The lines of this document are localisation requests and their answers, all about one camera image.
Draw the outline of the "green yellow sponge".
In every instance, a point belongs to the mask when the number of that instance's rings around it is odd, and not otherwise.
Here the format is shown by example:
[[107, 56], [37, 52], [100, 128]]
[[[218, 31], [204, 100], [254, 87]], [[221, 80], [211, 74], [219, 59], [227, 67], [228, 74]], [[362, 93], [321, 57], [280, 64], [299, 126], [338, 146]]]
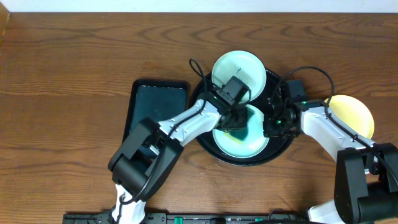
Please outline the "green yellow sponge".
[[248, 128], [230, 129], [225, 135], [236, 144], [243, 145], [248, 136]]

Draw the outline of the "light green plate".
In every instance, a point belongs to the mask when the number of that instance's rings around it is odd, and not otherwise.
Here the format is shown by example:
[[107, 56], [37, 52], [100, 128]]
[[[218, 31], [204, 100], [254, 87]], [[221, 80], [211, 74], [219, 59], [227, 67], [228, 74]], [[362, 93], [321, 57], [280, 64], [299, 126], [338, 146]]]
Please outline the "light green plate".
[[222, 55], [213, 66], [211, 81], [221, 87], [232, 76], [239, 78], [251, 91], [243, 96], [240, 104], [256, 99], [267, 82], [267, 72], [263, 63], [254, 54], [243, 50]]
[[216, 145], [227, 155], [238, 159], [246, 159], [259, 154], [268, 144], [269, 138], [264, 137], [264, 114], [253, 105], [248, 109], [248, 136], [243, 145], [236, 144], [226, 137], [224, 131], [213, 130]]

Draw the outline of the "yellow plate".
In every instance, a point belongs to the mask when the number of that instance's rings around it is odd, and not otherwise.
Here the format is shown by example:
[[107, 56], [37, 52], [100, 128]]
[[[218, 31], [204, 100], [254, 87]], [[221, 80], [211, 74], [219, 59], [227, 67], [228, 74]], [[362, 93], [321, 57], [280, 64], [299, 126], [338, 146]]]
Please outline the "yellow plate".
[[371, 139], [374, 134], [374, 118], [368, 107], [348, 95], [335, 95], [329, 107], [334, 114], [358, 134]]

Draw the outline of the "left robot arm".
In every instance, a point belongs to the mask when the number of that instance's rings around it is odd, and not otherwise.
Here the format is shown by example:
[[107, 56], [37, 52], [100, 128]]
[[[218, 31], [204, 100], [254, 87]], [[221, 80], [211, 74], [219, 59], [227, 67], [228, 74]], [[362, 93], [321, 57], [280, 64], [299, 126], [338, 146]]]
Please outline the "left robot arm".
[[205, 93], [173, 118], [138, 122], [108, 163], [118, 196], [111, 214], [114, 221], [143, 221], [146, 202], [164, 184], [185, 145], [213, 129], [243, 128], [247, 120], [246, 104]]

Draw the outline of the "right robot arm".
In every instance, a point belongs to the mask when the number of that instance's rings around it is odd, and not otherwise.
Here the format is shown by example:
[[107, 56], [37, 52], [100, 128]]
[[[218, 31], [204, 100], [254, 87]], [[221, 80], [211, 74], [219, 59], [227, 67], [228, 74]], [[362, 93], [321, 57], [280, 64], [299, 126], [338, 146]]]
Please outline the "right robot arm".
[[264, 135], [313, 138], [336, 162], [333, 200], [308, 209], [310, 223], [374, 223], [397, 217], [397, 148], [377, 144], [322, 100], [287, 98], [264, 116]]

